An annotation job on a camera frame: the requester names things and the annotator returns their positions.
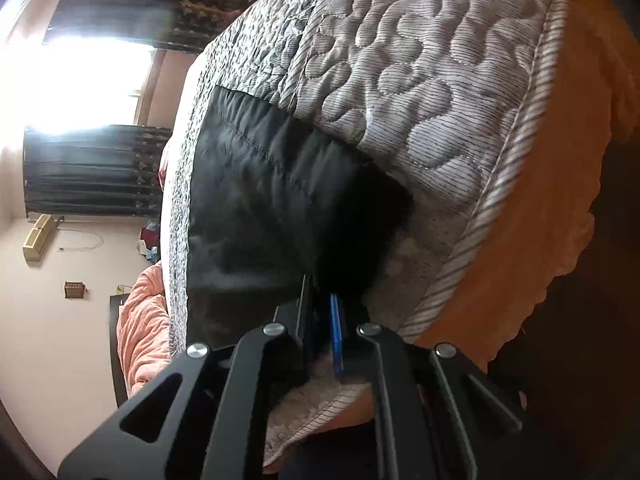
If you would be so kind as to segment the wall air conditioner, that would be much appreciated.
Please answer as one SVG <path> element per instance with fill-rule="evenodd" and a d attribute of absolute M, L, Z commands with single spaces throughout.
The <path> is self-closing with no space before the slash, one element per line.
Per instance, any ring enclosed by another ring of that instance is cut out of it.
<path fill-rule="evenodd" d="M 26 262 L 42 260 L 48 250 L 53 233 L 63 221 L 63 216 L 40 214 L 23 243 L 23 256 Z"/>

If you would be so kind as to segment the dark green left curtain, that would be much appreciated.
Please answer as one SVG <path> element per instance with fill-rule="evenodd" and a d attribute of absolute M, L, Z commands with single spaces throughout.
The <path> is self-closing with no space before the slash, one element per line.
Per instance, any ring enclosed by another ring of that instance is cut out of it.
<path fill-rule="evenodd" d="M 25 210 L 58 216 L 156 218 L 166 128 L 109 125 L 23 140 Z"/>

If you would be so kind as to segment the small brown wall box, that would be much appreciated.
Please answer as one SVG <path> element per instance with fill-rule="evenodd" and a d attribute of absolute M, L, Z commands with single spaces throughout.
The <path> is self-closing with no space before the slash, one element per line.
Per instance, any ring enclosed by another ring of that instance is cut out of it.
<path fill-rule="evenodd" d="M 87 296 L 87 286 L 83 282 L 65 281 L 63 292 L 65 299 L 84 299 Z"/>

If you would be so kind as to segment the pink fleece blanket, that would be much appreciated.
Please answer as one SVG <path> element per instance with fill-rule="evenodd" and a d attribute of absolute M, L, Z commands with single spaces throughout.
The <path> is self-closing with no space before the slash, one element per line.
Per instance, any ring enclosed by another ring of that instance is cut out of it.
<path fill-rule="evenodd" d="M 169 314 L 160 262 L 141 272 L 116 324 L 117 355 L 128 398 L 170 362 Z"/>

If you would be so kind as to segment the dark green right curtain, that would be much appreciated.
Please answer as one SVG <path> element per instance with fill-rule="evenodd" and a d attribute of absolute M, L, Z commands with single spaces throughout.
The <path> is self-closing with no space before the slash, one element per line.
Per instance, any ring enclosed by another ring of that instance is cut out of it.
<path fill-rule="evenodd" d="M 115 38 L 197 54 L 256 0 L 60 0 L 44 39 Z"/>

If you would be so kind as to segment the dark wooden headboard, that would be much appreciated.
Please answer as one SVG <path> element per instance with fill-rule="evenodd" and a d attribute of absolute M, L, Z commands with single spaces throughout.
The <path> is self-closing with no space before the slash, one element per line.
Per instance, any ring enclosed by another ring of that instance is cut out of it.
<path fill-rule="evenodd" d="M 128 393 L 122 367 L 120 366 L 117 351 L 117 323 L 119 320 L 120 308 L 128 299 L 128 294 L 113 295 L 110 297 L 108 305 L 108 333 L 110 334 L 110 358 L 112 381 L 116 405 L 121 406 L 128 400 Z"/>

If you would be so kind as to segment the dark green curtain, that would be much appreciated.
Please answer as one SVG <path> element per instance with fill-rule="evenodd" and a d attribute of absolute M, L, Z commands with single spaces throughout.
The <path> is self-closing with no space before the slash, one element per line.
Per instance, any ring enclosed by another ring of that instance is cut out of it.
<path fill-rule="evenodd" d="M 58 216 L 156 218 L 166 128 L 109 125 L 23 140 L 25 210 Z"/>
<path fill-rule="evenodd" d="M 44 39 L 115 38 L 197 54 L 256 0 L 60 0 Z"/>

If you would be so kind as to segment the black pants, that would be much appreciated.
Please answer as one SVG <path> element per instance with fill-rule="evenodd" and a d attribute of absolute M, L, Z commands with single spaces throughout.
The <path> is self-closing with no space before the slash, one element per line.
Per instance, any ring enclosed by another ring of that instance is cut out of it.
<path fill-rule="evenodd" d="M 191 174 L 186 341 L 234 344 L 296 299 L 304 278 L 363 302 L 412 203 L 356 148 L 216 88 Z"/>

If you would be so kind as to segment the grey quilted bedspread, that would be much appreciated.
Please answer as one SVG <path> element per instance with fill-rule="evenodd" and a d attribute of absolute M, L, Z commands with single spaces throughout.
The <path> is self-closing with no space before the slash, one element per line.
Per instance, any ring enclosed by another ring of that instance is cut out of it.
<path fill-rule="evenodd" d="M 372 295 L 418 339 L 461 283 L 546 111 L 568 0 L 257 0 L 190 67 L 163 204 L 169 348 L 186 345 L 196 138 L 216 87 L 257 96 L 374 158 L 418 204 Z"/>

